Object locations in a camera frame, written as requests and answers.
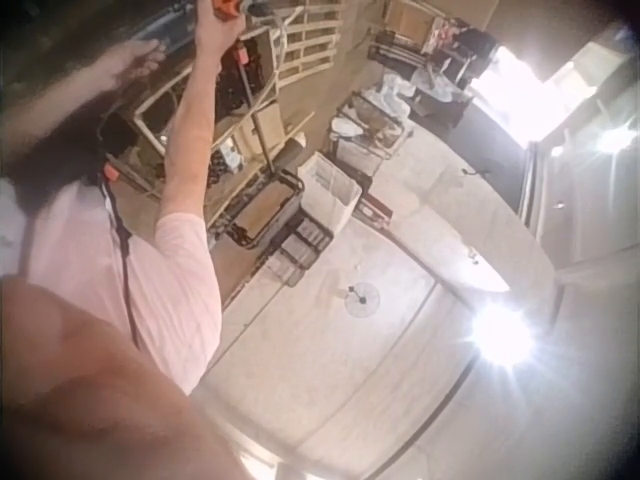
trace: power drill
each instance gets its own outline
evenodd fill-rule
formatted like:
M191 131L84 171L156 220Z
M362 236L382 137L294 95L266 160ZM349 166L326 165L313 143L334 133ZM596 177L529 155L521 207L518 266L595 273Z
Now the power drill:
M213 9L221 20L232 20L240 15L264 18L273 14L268 0L212 0Z

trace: light fixture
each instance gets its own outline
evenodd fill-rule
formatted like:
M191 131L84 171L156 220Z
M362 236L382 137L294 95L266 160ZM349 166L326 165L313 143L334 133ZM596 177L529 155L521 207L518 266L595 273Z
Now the light fixture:
M560 155L562 155L563 152L564 152L564 147L561 145L558 145L557 147L553 147L551 149L551 156L553 158L558 158Z
M500 305L489 305L476 317L471 339L487 360L503 367L526 360L533 349L521 315Z
M608 130L598 140L598 149L605 153L618 153L631 145L637 135L638 132L629 130L627 127Z

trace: wooden shelving unit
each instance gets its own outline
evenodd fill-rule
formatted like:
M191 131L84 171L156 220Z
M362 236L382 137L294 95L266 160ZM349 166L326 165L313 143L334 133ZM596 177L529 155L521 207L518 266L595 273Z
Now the wooden shelving unit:
M303 12L287 27L287 53L278 76L279 88L331 68L342 28L346 0L301 0ZM289 10L277 13L288 16Z

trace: long dark hair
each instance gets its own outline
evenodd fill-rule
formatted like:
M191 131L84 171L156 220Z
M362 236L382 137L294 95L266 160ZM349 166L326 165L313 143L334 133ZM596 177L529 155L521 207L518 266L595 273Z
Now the long dark hair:
M85 105L6 166L18 205L27 215L35 215L75 181L97 184L106 162L97 129L109 103L101 97Z

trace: pink shirt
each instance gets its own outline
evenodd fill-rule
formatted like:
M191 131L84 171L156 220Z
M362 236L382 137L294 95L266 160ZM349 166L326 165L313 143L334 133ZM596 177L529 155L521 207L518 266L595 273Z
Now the pink shirt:
M15 274L26 219L13 186L4 180L0 218L0 273ZM222 319L204 221L192 214L167 215L156 225L154 245L135 236L129 244L141 350L189 394L219 344ZM98 188L67 186L39 214L28 279L131 338L118 238L110 205Z

